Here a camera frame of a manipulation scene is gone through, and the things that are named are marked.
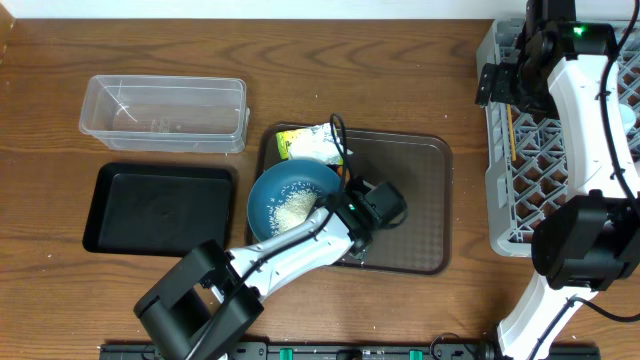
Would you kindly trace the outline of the wooden chopstick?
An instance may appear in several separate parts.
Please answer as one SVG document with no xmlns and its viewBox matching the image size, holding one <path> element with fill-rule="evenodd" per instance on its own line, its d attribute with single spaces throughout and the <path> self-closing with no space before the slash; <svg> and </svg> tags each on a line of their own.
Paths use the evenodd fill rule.
<svg viewBox="0 0 640 360">
<path fill-rule="evenodd" d="M 506 105 L 506 115 L 507 115 L 508 131 L 509 131 L 511 162 L 514 162 L 517 159 L 517 152 L 516 152 L 516 141 L 515 141 L 512 107 L 510 104 Z"/>
</svg>

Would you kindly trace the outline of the pile of white rice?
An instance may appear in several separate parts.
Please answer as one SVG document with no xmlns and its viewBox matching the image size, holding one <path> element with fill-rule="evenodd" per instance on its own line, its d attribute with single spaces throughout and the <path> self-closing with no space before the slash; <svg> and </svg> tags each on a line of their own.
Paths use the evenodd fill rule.
<svg viewBox="0 0 640 360">
<path fill-rule="evenodd" d="M 311 212 L 320 191 L 309 182 L 295 182 L 272 196 L 267 203 L 271 235 L 279 235 L 304 222 Z"/>
</svg>

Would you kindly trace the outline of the yellow snack wrapper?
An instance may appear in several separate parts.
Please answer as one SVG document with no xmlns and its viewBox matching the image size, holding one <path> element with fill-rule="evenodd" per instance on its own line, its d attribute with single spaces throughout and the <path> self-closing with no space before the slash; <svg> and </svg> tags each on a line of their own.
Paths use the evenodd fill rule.
<svg viewBox="0 0 640 360">
<path fill-rule="evenodd" d="M 282 160 L 311 160 L 324 165 L 342 165 L 344 161 L 338 150 L 352 154 L 343 145 L 337 129 L 329 123 L 278 132 L 276 142 Z"/>
</svg>

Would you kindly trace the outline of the dark blue plate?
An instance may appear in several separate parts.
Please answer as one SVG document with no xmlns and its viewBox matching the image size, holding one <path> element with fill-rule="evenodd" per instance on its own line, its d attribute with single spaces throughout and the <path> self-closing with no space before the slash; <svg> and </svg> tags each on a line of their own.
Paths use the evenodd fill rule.
<svg viewBox="0 0 640 360">
<path fill-rule="evenodd" d="M 254 183 L 247 204 L 248 224 L 257 242 L 273 237 L 273 212 L 295 191 L 325 196 L 339 189 L 340 178 L 322 163 L 286 160 L 266 170 Z"/>
</svg>

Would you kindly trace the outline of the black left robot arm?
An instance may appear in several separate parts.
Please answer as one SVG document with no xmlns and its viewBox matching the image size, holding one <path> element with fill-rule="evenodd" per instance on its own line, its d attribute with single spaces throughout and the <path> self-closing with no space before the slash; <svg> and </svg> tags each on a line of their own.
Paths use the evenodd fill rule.
<svg viewBox="0 0 640 360">
<path fill-rule="evenodd" d="M 263 301 L 301 275 L 358 254 L 378 230 L 399 226 L 406 201 L 389 182 L 356 179 L 319 198 L 301 224 L 260 243 L 186 254 L 135 305 L 165 359 L 219 359 L 263 312 Z"/>
</svg>

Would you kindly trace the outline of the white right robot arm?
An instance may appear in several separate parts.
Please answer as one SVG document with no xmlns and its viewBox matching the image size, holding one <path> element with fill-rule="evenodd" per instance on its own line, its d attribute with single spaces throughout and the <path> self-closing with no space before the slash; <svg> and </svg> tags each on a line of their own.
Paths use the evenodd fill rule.
<svg viewBox="0 0 640 360">
<path fill-rule="evenodd" d="M 584 23 L 571 1 L 531 1 L 514 63 L 486 64 L 479 105 L 557 119 L 568 166 L 565 203 L 533 234 L 534 273 L 480 359 L 546 359 L 581 306 L 639 263 L 639 176 L 623 127 L 617 60 L 624 39 Z"/>
</svg>

